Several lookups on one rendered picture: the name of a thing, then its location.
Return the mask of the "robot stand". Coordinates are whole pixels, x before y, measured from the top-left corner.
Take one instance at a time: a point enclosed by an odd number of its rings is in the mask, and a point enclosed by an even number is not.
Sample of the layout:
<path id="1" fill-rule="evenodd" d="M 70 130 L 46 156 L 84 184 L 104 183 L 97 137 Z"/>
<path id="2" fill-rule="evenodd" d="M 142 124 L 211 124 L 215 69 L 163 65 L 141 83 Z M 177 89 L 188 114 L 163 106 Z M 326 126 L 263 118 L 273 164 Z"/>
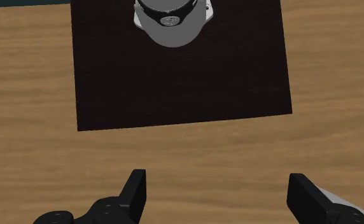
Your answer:
<path id="1" fill-rule="evenodd" d="M 134 25 L 134 0 L 71 0 L 77 129 L 290 114 L 281 1 L 211 1 L 200 34 L 167 48 Z"/>

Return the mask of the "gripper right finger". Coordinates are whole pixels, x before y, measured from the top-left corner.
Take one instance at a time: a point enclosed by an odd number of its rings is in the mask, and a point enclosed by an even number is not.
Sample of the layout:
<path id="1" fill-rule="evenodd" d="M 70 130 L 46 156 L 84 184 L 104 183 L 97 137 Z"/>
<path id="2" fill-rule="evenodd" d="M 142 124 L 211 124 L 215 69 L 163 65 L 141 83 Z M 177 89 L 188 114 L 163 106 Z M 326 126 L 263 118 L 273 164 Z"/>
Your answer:
<path id="1" fill-rule="evenodd" d="M 364 209 L 291 173 L 286 203 L 299 224 L 364 224 Z"/>

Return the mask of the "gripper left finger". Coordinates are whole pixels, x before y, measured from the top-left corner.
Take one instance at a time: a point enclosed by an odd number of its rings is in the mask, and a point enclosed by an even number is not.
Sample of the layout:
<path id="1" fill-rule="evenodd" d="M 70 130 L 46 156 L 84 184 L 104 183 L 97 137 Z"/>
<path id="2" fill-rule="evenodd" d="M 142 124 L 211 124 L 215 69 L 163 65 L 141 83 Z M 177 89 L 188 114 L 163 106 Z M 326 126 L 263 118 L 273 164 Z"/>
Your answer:
<path id="1" fill-rule="evenodd" d="M 33 224 L 139 224 L 146 203 L 146 171 L 134 169 L 117 197 L 95 201 L 79 218 L 69 211 L 42 214 Z"/>

